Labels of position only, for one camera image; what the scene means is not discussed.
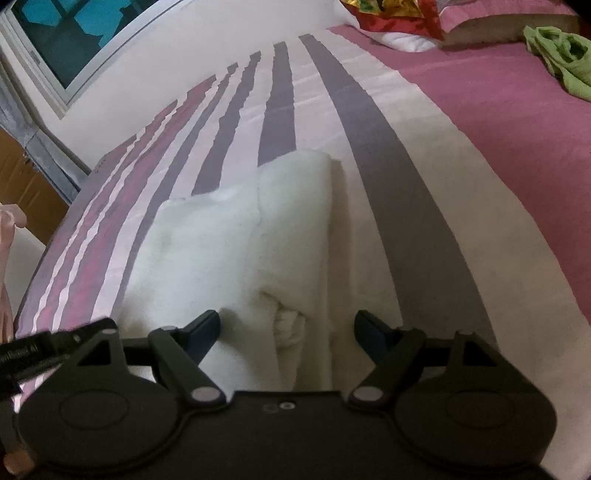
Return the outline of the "pink printed bed blanket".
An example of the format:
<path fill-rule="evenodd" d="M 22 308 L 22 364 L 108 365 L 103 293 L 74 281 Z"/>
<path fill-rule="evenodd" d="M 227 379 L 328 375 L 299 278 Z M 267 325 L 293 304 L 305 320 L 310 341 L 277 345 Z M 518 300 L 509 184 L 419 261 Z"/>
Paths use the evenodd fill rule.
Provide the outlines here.
<path fill-rule="evenodd" d="M 590 314 L 590 105 L 522 44 L 403 53 L 351 27 L 332 33 L 396 70 L 468 136 L 533 217 Z"/>

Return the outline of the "window with white frame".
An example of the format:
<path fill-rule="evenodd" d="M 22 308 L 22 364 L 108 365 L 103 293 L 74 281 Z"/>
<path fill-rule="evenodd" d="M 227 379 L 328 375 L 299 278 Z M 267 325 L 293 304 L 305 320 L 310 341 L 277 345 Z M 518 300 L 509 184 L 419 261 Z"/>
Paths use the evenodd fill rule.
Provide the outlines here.
<path fill-rule="evenodd" d="M 180 1 L 5 1 L 1 34 L 58 117 Z"/>

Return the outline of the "white knit sweater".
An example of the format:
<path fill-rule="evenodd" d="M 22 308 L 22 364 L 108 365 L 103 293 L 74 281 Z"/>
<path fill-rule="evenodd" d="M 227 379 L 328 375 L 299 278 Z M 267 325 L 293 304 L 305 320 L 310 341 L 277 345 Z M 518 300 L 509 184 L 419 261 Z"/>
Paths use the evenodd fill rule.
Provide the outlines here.
<path fill-rule="evenodd" d="M 226 393 L 349 391 L 372 369 L 353 319 L 402 317 L 359 168 L 348 151 L 290 153 L 235 185 L 166 201 L 117 315 L 124 337 L 213 310 L 201 368 Z"/>

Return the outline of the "striped bed sheet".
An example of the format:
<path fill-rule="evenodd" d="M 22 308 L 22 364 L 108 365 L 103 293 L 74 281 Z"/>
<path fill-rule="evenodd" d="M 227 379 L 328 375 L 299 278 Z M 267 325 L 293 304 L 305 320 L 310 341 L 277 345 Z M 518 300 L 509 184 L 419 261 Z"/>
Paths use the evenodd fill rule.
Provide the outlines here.
<path fill-rule="evenodd" d="M 226 394 L 352 392 L 366 310 L 478 335 L 550 400 L 543 466 L 590 475 L 590 105 L 521 44 L 401 53 L 335 27 L 189 90 L 70 206 L 19 336 L 207 310 Z"/>

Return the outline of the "pink beige striped pillow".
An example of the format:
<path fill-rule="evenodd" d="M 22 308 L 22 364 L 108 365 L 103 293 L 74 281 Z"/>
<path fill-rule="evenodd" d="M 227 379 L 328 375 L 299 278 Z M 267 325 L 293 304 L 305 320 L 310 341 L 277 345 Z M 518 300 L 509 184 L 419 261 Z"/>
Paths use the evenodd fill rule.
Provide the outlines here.
<path fill-rule="evenodd" d="M 525 27 L 580 32 L 578 15 L 564 1 L 437 1 L 437 6 L 445 47 L 518 42 Z"/>

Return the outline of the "brown wooden door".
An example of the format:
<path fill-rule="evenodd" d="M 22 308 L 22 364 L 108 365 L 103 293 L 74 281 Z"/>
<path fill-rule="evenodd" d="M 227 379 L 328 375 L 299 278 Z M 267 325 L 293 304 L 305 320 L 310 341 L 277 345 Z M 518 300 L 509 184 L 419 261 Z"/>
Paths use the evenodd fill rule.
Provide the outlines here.
<path fill-rule="evenodd" d="M 1 203 L 16 204 L 27 216 L 27 229 L 44 245 L 59 227 L 68 206 L 6 131 L 0 138 Z"/>

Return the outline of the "grey curtain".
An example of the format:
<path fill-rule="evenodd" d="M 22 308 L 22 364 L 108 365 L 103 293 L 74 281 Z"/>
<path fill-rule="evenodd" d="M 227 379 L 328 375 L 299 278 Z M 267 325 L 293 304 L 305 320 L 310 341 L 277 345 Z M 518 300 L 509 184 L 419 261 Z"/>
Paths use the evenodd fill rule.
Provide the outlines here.
<path fill-rule="evenodd" d="M 67 205 L 78 195 L 88 173 L 35 121 L 7 70 L 1 66 L 1 128 L 24 149 Z"/>

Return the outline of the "folded green cloth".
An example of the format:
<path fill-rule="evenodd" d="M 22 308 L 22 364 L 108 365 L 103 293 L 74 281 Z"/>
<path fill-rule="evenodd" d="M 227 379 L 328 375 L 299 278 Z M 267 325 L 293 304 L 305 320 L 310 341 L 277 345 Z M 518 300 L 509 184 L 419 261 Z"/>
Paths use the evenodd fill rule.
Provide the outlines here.
<path fill-rule="evenodd" d="M 590 40 L 553 26 L 523 29 L 528 51 L 572 96 L 590 101 Z"/>

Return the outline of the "colourful satin pillow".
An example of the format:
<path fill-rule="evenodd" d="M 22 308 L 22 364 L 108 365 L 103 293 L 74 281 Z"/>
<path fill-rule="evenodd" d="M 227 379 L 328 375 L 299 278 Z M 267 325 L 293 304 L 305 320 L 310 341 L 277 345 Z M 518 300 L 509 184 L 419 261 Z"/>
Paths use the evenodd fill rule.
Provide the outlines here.
<path fill-rule="evenodd" d="M 338 1 L 360 30 L 370 33 L 405 33 L 443 40 L 436 1 L 384 0 Z"/>

